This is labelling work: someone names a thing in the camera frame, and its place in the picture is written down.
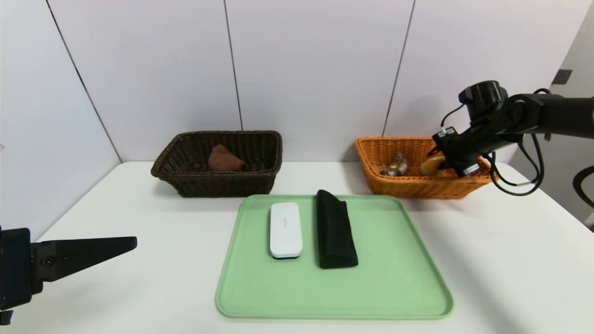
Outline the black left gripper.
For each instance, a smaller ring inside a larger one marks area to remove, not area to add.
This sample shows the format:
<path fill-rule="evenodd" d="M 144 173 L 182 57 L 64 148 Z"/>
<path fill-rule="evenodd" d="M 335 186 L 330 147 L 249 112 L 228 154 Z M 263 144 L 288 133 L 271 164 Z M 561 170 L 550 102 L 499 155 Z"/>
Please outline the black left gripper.
<path fill-rule="evenodd" d="M 27 228 L 2 230 L 0 305 L 6 311 L 32 300 L 32 294 L 79 271 L 136 249 L 137 238 L 50 240 L 30 245 Z"/>

